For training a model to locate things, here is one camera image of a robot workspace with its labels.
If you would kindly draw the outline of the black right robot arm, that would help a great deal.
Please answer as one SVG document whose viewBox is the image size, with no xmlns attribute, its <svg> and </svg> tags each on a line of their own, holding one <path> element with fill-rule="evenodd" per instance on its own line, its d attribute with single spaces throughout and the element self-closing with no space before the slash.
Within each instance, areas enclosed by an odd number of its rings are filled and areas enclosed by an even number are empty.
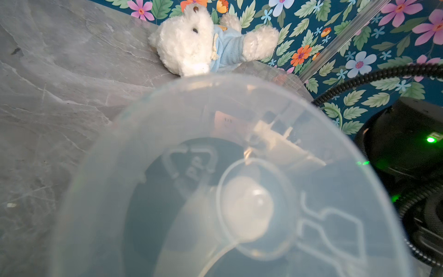
<svg viewBox="0 0 443 277">
<path fill-rule="evenodd" d="M 413 256 L 443 266 L 443 108 L 400 97 L 372 116 L 355 144 L 392 197 Z"/>
</svg>

